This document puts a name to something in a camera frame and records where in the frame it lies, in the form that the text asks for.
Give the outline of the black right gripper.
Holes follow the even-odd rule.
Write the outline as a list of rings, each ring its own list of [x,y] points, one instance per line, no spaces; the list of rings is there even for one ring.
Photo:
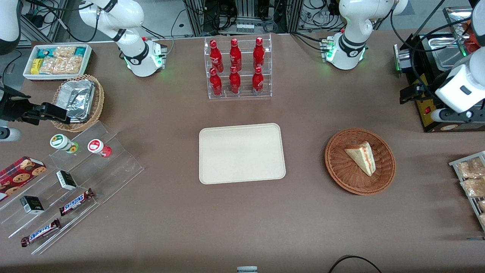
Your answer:
[[[70,124],[67,111],[54,104],[44,102],[31,104],[30,95],[15,90],[7,85],[1,86],[0,119],[8,122],[26,122],[38,126],[41,120],[50,120]]]

